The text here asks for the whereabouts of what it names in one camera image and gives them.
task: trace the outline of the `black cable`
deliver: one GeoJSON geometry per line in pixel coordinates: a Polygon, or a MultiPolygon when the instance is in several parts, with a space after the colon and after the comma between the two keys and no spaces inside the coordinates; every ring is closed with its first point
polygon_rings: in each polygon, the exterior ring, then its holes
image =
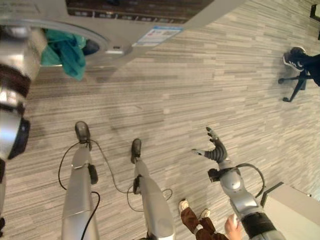
{"type": "MultiPolygon", "coordinates": [[[[133,187],[133,185],[131,185],[131,186],[128,188],[127,192],[126,192],[126,201],[127,201],[127,203],[128,203],[129,208],[131,208],[131,210],[133,210],[133,211],[135,211],[135,212],[138,212],[138,213],[142,213],[142,212],[144,212],[143,210],[137,210],[137,209],[135,209],[134,207],[132,207],[131,204],[130,204],[130,201],[129,201],[129,191],[130,191],[130,189],[131,189],[132,187],[133,187]]],[[[172,195],[173,195],[174,192],[172,191],[171,188],[166,188],[165,190],[162,191],[162,193],[165,192],[165,191],[170,191],[170,192],[171,192],[171,193],[170,193],[170,196],[166,199],[166,201],[168,201],[168,200],[172,197],[172,195]]]]}
{"type": "Polygon", "coordinates": [[[63,157],[61,159],[61,162],[60,162],[60,166],[59,166],[59,171],[58,171],[58,180],[59,180],[59,184],[60,186],[64,189],[64,190],[67,190],[65,188],[65,186],[63,186],[62,182],[61,182],[61,179],[60,179],[60,171],[61,171],[61,166],[62,166],[62,163],[64,162],[64,159],[65,159],[65,156],[67,155],[67,153],[75,146],[75,145],[78,145],[80,142],[78,141],[77,143],[73,144],[71,147],[68,148],[68,150],[63,154],[63,157]]]}
{"type": "Polygon", "coordinates": [[[128,203],[128,206],[129,208],[131,208],[131,210],[135,211],[135,212],[138,212],[138,213],[142,213],[143,210],[137,210],[135,208],[133,208],[130,204],[130,201],[129,201],[129,191],[130,189],[133,187],[133,185],[131,185],[129,188],[128,188],[128,191],[126,191],[126,202],[128,203]]]}
{"type": "Polygon", "coordinates": [[[95,213],[96,213],[96,211],[97,211],[97,208],[98,208],[98,206],[99,206],[99,203],[100,203],[100,199],[101,199],[101,198],[100,198],[100,194],[99,194],[98,192],[92,191],[91,193],[98,195],[98,202],[96,203],[96,206],[95,206],[93,212],[91,213],[91,216],[89,217],[88,221],[86,222],[86,225],[85,225],[85,227],[84,227],[84,230],[83,230],[83,233],[82,233],[82,236],[81,236],[81,240],[84,240],[84,237],[85,237],[87,228],[88,228],[88,226],[89,226],[89,223],[90,223],[91,219],[93,218],[93,216],[95,215],[95,213]]]}
{"type": "Polygon", "coordinates": [[[114,176],[114,173],[113,173],[113,171],[112,171],[112,169],[111,169],[111,167],[110,167],[109,161],[108,161],[106,155],[104,154],[104,152],[102,151],[99,143],[97,143],[95,140],[91,140],[91,139],[90,139],[90,141],[94,142],[94,143],[98,146],[98,148],[99,148],[99,150],[100,150],[100,152],[101,152],[101,155],[103,156],[104,161],[105,161],[106,164],[108,165],[108,168],[109,168],[109,171],[110,171],[110,173],[111,173],[111,177],[112,177],[112,181],[113,181],[113,185],[114,185],[115,189],[117,189],[117,191],[120,192],[120,193],[122,193],[122,194],[126,194],[127,191],[123,191],[123,190],[121,190],[120,188],[118,188],[118,186],[117,186],[117,184],[116,184],[115,176],[114,176]]]}
{"type": "Polygon", "coordinates": [[[235,167],[236,168],[249,167],[249,168],[255,169],[259,173],[259,175],[261,177],[261,180],[262,180],[262,187],[261,187],[261,190],[258,192],[258,194],[255,196],[255,198],[259,197],[264,192],[264,190],[266,188],[265,177],[262,174],[262,172],[259,170],[259,168],[257,168],[255,165],[252,165],[250,163],[241,163],[241,164],[239,164],[239,165],[237,165],[235,167]]]}
{"type": "MultiPolygon", "coordinates": [[[[112,182],[113,182],[113,185],[114,185],[115,189],[117,189],[118,192],[120,192],[120,193],[122,193],[122,194],[126,194],[128,205],[129,205],[129,207],[130,207],[133,211],[135,211],[135,212],[143,212],[143,210],[136,210],[136,209],[134,209],[134,208],[130,205],[130,202],[129,202],[129,194],[133,194],[133,193],[134,193],[133,191],[130,191],[130,189],[131,189],[133,186],[130,186],[127,191],[123,191],[123,190],[121,190],[121,189],[117,186],[116,180],[115,180],[115,175],[114,175],[114,173],[113,173],[113,171],[112,171],[112,169],[111,169],[111,166],[110,166],[110,164],[109,164],[109,161],[108,161],[106,155],[104,154],[104,152],[102,151],[99,143],[97,143],[95,140],[92,140],[92,139],[90,139],[90,141],[94,142],[94,143],[98,146],[98,148],[99,148],[99,150],[100,150],[100,152],[101,152],[101,155],[103,156],[104,161],[105,161],[106,164],[108,165],[108,168],[109,168],[109,171],[110,171],[110,174],[111,174],[111,177],[112,177],[112,182]]],[[[167,188],[167,189],[163,190],[162,192],[165,192],[165,191],[171,191],[170,196],[166,199],[166,201],[168,201],[168,200],[172,197],[173,191],[172,191],[172,189],[167,188]]]]}

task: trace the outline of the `green towel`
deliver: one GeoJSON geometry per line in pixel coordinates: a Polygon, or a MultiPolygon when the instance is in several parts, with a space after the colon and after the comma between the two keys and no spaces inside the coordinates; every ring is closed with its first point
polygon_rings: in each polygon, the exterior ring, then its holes
{"type": "Polygon", "coordinates": [[[86,59],[82,49],[86,39],[76,34],[51,30],[45,31],[48,45],[42,53],[43,66],[62,65],[64,72],[81,80],[86,69],[86,59]]]}

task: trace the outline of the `office chair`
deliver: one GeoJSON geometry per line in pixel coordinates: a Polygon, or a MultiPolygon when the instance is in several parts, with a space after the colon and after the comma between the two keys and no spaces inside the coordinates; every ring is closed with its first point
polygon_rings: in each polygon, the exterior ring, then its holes
{"type": "Polygon", "coordinates": [[[295,88],[294,88],[294,91],[289,98],[287,97],[284,97],[282,99],[282,101],[286,102],[286,103],[291,103],[292,100],[295,98],[295,96],[297,95],[297,93],[300,91],[300,90],[305,90],[306,89],[306,84],[307,84],[307,80],[308,79],[313,79],[310,75],[309,75],[309,72],[307,69],[303,70],[300,75],[298,76],[295,76],[295,77],[289,77],[289,78],[280,78],[278,80],[278,84],[283,84],[284,81],[292,81],[292,80],[298,80],[298,83],[296,84],[295,88]]]}

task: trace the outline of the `brown pants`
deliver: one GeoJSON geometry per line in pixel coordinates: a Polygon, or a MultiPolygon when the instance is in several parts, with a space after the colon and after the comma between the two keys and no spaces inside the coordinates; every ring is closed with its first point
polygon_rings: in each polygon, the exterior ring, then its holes
{"type": "Polygon", "coordinates": [[[195,237],[196,240],[228,240],[228,238],[221,233],[215,233],[216,229],[209,217],[205,217],[198,220],[195,213],[190,207],[186,208],[181,213],[182,223],[192,232],[195,232],[197,225],[202,225],[203,229],[200,229],[195,237]]]}

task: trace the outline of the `washing machine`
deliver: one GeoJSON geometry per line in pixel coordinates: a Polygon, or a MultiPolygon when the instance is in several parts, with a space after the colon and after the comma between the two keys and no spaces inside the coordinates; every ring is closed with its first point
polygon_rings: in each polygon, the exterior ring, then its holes
{"type": "Polygon", "coordinates": [[[0,0],[0,25],[60,30],[87,39],[87,68],[119,67],[245,0],[0,0]]]}

